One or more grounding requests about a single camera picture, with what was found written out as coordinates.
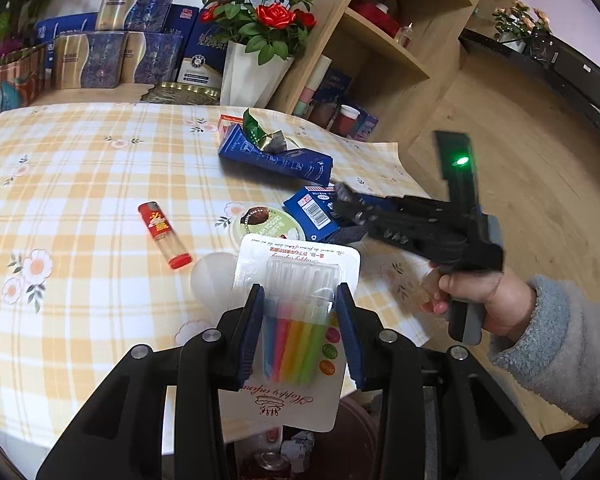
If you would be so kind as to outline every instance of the vase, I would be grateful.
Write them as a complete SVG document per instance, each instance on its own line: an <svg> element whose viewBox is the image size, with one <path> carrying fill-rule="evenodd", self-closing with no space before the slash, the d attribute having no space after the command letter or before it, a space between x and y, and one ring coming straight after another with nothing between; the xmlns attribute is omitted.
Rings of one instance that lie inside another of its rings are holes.
<svg viewBox="0 0 600 480"><path fill-rule="evenodd" d="M511 32L503 32L500 35L500 37L498 38L498 43L503 43L504 45L508 46L510 49L515 50L516 52L522 53L522 51L526 47L525 40L511 41L511 40L515 40L515 39L516 39L516 36L514 36Z"/></svg>
<svg viewBox="0 0 600 480"><path fill-rule="evenodd" d="M245 45L230 41L220 91L221 106L264 108L273 92L294 62L292 57L283 60L274 56L264 65L258 65L258 53L245 53Z"/></svg>

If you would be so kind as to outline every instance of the barcode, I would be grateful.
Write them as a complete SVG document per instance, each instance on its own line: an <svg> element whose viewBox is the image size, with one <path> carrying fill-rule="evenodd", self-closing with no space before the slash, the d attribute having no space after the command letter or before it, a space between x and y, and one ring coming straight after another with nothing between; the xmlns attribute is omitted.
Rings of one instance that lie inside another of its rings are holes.
<svg viewBox="0 0 600 480"><path fill-rule="evenodd" d="M330 222L329 217L322 209L320 209L320 206L318 206L313 198L302 206L302 210L309 217L309 220L314 223L317 229L322 229Z"/></svg>

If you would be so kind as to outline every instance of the tablecloth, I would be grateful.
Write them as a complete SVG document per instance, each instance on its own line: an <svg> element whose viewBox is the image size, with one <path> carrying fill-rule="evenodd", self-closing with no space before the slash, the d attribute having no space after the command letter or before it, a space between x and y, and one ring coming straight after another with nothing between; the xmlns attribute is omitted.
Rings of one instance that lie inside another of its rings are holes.
<svg viewBox="0 0 600 480"><path fill-rule="evenodd" d="M194 262L236 252L229 227L249 204L280 207L302 184L221 160L216 124L243 108L61 104L0 115L0 430L51 447L135 344L182 344L209 313L171 270L137 208L155 200ZM300 146L333 157L332 179L361 192L418 194L396 144L343 139L299 118L254 112ZM356 301L416 344L427 339L423 261L373 240ZM347 378L343 394L353 391ZM172 449L173 392L163 450ZM227 440L257 425L224 420Z"/></svg>

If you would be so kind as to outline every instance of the potted plant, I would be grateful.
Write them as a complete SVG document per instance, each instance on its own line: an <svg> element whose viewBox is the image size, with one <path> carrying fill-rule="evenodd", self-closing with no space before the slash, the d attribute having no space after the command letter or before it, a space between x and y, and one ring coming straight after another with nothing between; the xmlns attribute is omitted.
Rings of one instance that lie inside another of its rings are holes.
<svg viewBox="0 0 600 480"><path fill-rule="evenodd" d="M529 13L530 7L523 2L515 2L507 9L495 9L495 39L505 43L509 48L522 52L525 49L525 38L538 32L550 34L549 17L540 9L534 9L536 20Z"/></svg>
<svg viewBox="0 0 600 480"><path fill-rule="evenodd" d="M228 41L220 104L264 108L315 27L313 0L203 0Z"/></svg>

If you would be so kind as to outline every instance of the metal screw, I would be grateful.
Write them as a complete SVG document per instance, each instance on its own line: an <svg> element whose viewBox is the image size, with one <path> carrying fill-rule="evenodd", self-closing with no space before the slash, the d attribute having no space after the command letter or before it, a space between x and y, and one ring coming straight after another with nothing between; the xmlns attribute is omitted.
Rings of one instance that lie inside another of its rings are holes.
<svg viewBox="0 0 600 480"><path fill-rule="evenodd" d="M384 341L385 343L395 343L398 341L398 335L394 330L382 330L382 332L378 334L378 337L380 338L380 341Z"/></svg>
<svg viewBox="0 0 600 480"><path fill-rule="evenodd" d="M218 339L221 337L222 332L220 332L217 328L210 328L202 333L202 339L204 339L207 343L218 341Z"/></svg>
<svg viewBox="0 0 600 480"><path fill-rule="evenodd" d="M459 361L464 361L469 357L469 352L464 346L454 346L451 349L451 357Z"/></svg>
<svg viewBox="0 0 600 480"><path fill-rule="evenodd" d="M147 345L136 345L131 349L131 357L133 359L142 359L147 357L149 354L149 347Z"/></svg>

